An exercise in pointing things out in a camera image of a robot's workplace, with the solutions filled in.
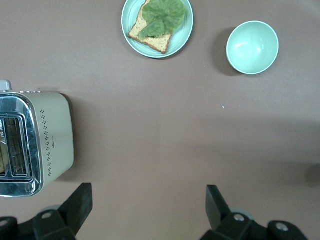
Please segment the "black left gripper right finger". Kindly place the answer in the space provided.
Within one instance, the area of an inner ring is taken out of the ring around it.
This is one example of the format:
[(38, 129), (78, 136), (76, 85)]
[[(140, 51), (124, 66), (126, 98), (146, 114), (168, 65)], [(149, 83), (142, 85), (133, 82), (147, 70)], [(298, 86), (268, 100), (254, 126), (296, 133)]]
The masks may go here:
[(205, 210), (211, 226), (199, 240), (308, 240), (294, 224), (272, 220), (266, 227), (232, 212), (216, 185), (206, 187)]

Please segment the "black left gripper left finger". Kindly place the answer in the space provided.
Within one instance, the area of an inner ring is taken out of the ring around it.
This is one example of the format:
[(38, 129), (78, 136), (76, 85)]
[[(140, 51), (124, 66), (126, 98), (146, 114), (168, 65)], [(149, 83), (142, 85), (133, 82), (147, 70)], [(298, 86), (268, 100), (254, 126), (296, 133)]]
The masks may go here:
[(82, 183), (58, 209), (44, 210), (20, 224), (13, 216), (0, 217), (0, 240), (77, 240), (92, 209), (92, 184)]

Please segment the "beige and chrome toaster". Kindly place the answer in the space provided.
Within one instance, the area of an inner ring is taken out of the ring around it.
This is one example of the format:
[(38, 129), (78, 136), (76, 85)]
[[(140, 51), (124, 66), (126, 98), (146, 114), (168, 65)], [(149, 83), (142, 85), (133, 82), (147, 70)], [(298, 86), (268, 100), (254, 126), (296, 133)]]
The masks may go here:
[(34, 196), (73, 163), (68, 100), (58, 92), (14, 92), (0, 80), (0, 197)]

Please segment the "pale green bowl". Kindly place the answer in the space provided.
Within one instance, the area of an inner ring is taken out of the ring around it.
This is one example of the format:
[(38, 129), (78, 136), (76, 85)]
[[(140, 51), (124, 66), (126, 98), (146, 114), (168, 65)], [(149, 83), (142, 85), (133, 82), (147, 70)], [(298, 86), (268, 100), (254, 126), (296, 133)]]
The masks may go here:
[(237, 26), (226, 43), (226, 58), (236, 71), (260, 74), (277, 59), (280, 43), (275, 30), (267, 23), (251, 20)]

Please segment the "brown bread slice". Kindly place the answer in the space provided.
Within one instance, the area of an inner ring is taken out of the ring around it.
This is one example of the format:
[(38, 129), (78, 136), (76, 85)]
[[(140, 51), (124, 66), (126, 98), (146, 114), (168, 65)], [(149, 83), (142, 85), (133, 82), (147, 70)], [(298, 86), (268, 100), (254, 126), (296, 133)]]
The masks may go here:
[(130, 39), (135, 40), (138, 43), (144, 44), (153, 50), (160, 52), (161, 54), (165, 54), (168, 50), (170, 40), (172, 38), (173, 33), (163, 34), (160, 37), (146, 37), (144, 39), (138, 37), (139, 33), (147, 26), (146, 20), (143, 18), (143, 8), (147, 5), (151, 0), (145, 0), (145, 2), (140, 7), (138, 12), (136, 22), (127, 34)]

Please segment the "pale green plate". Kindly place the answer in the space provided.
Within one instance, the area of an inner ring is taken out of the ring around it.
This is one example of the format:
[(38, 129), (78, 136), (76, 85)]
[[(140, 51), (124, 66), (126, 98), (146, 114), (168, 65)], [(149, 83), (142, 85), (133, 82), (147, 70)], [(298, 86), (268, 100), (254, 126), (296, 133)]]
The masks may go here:
[(126, 0), (124, 4), (121, 14), (121, 26), (126, 41), (137, 53), (148, 58), (163, 59), (173, 56), (186, 45), (193, 31), (194, 13), (190, 1), (181, 0), (186, 8), (184, 22), (177, 28), (177, 30), (174, 31), (165, 54), (162, 54), (159, 51), (128, 37), (131, 28), (136, 22), (138, 12), (144, 2), (145, 0)]

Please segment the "green lettuce leaf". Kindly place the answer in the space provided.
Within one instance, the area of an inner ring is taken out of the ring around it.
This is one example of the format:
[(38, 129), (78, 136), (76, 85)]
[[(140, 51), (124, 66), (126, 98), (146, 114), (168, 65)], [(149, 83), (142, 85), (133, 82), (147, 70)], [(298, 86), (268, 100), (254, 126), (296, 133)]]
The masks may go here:
[(186, 8), (181, 0), (150, 0), (142, 8), (146, 27), (138, 37), (160, 38), (172, 34), (183, 23), (185, 14)]

